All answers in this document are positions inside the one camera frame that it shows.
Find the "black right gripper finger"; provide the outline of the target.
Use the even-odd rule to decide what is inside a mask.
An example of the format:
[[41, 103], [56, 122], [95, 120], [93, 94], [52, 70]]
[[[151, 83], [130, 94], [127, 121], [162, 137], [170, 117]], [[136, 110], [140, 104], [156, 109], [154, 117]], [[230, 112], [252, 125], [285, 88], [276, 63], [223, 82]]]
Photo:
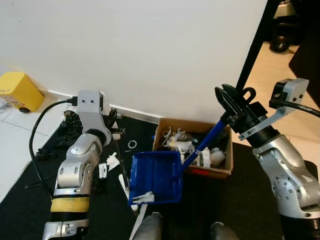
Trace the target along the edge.
[[227, 94], [233, 100], [233, 104], [232, 104], [233, 111], [242, 112], [244, 103], [243, 103], [243, 100], [241, 100], [241, 96], [239, 95], [238, 90], [229, 84], [223, 84], [222, 88], [226, 90]]
[[233, 111], [233, 99], [222, 87], [215, 87], [215, 97], [218, 100], [218, 103], [224, 109], [224, 114], [221, 116], [221, 121], [228, 121], [229, 117], [234, 115]]

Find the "blue plastic dustpan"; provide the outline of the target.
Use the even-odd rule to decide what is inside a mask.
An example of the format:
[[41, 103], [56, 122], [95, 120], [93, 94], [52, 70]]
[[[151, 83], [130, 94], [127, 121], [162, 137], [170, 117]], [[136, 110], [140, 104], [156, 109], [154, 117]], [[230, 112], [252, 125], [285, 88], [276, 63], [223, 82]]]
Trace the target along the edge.
[[[237, 91], [244, 105], [249, 105], [256, 96], [255, 90], [251, 87]], [[133, 197], [150, 191], [155, 195], [155, 201], [145, 204], [180, 202], [183, 196], [185, 170], [194, 165], [196, 158], [204, 153], [215, 139], [224, 134], [226, 127], [230, 127], [227, 120], [220, 119], [187, 157], [179, 150], [135, 153], [132, 156], [128, 203], [135, 205], [131, 202]]]

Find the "black floor mat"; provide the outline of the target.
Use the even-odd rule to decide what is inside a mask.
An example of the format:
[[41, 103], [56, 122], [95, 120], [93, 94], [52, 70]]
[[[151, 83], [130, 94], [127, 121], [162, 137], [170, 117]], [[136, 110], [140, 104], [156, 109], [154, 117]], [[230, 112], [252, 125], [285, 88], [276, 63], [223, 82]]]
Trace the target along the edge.
[[186, 173], [178, 203], [150, 205], [163, 217], [162, 240], [212, 240], [222, 222], [240, 240], [320, 240], [316, 221], [285, 220], [278, 210], [274, 179], [249, 146], [235, 143], [233, 167], [225, 179]]
[[[119, 149], [129, 170], [134, 153], [152, 149], [157, 124], [124, 116], [118, 126], [125, 129]], [[0, 201], [0, 240], [42, 240], [51, 201], [44, 188], [35, 185], [39, 179], [34, 168], [28, 164], [21, 172], [6, 167], [2, 171], [3, 177], [11, 178], [11, 186]], [[128, 205], [120, 175], [117, 166], [105, 179], [94, 181], [97, 188], [91, 191], [83, 240], [130, 240], [137, 215]]]

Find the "small white tag scrap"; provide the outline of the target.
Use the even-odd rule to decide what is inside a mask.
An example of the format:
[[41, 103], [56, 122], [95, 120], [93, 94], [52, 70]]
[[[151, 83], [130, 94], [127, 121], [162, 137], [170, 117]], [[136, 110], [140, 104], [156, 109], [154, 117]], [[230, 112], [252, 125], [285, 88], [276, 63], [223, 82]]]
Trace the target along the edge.
[[98, 178], [106, 179], [109, 173], [109, 166], [107, 163], [100, 163], [98, 165]]

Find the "black plastic bag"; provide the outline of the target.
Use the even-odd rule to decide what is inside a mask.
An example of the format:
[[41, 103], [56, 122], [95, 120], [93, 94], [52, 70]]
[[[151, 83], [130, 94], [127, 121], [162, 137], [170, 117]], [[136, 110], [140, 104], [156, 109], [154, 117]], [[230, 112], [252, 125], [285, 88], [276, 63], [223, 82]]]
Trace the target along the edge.
[[65, 110], [63, 115], [64, 121], [61, 122], [55, 132], [53, 148], [70, 147], [82, 135], [83, 125], [79, 115], [73, 110]]

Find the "cardboard box with trash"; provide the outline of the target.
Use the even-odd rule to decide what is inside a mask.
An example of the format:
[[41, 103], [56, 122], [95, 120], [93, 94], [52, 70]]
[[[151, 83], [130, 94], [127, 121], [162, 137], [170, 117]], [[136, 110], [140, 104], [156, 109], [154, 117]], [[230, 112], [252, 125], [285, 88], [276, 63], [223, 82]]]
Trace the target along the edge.
[[[160, 118], [158, 119], [157, 129], [151, 150], [160, 151], [162, 148], [163, 137], [172, 130], [182, 130], [186, 133], [194, 133], [206, 135], [215, 124], [210, 122], [193, 121], [189, 119], [174, 119], [174, 118]], [[223, 142], [215, 144], [225, 154], [225, 160], [217, 167], [202, 167], [191, 165], [185, 170], [185, 173], [204, 176], [213, 179], [226, 179], [233, 172], [234, 167], [234, 154], [233, 154], [233, 133], [231, 128], [227, 126], [224, 129], [226, 139]]]

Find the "dark cabinet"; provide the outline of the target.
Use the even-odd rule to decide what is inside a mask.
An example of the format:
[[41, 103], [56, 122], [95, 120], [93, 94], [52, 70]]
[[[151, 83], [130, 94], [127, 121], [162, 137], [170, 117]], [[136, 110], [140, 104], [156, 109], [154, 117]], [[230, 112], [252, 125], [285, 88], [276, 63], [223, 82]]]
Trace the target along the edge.
[[289, 62], [298, 78], [309, 80], [307, 92], [320, 105], [320, 0], [292, 0], [304, 37]]

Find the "yellow plastic box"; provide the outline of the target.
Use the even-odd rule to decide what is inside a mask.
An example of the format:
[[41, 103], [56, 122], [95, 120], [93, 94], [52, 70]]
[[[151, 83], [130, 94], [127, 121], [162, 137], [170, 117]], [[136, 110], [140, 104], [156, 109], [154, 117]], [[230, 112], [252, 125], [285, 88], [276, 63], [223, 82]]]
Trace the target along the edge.
[[29, 76], [21, 71], [7, 71], [0, 76], [0, 98], [23, 114], [36, 112], [45, 100]]

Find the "grey left robot leg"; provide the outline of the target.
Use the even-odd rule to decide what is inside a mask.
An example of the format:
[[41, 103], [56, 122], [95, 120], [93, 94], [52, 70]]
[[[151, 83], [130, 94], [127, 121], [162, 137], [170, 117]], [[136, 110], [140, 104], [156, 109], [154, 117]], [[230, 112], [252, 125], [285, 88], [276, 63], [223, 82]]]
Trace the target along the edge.
[[162, 240], [163, 216], [153, 212], [142, 220], [132, 240]]

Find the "grey robot leg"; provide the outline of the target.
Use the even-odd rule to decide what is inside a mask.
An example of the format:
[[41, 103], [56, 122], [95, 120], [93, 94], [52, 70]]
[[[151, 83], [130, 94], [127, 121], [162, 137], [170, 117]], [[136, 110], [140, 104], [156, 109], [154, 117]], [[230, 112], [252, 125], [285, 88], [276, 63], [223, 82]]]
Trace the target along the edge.
[[132, 240], [162, 240], [163, 216], [153, 212], [142, 220]]
[[240, 240], [238, 235], [222, 222], [214, 222], [210, 226], [211, 240]]

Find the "grey right robot leg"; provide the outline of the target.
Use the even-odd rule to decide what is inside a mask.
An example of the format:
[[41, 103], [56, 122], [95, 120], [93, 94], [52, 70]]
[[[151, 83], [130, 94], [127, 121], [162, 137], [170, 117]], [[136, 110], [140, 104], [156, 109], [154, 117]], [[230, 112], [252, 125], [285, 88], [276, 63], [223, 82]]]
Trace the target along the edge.
[[211, 240], [240, 240], [238, 235], [222, 222], [214, 222], [210, 226]]

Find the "black door frame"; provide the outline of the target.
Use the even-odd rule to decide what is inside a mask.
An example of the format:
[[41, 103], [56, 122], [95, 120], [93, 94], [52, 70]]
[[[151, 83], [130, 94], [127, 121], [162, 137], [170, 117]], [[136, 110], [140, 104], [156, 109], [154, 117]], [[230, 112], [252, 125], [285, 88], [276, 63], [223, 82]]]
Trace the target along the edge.
[[278, 6], [279, 0], [267, 0], [253, 41], [251, 42], [249, 51], [247, 53], [245, 63], [243, 64], [242, 71], [240, 72], [237, 84], [235, 85], [236, 89], [242, 90], [245, 88], [247, 80], [249, 80], [250, 73], [262, 48], [263, 36], [268, 31], [268, 28], [270, 27], [271, 22], [273, 21]]

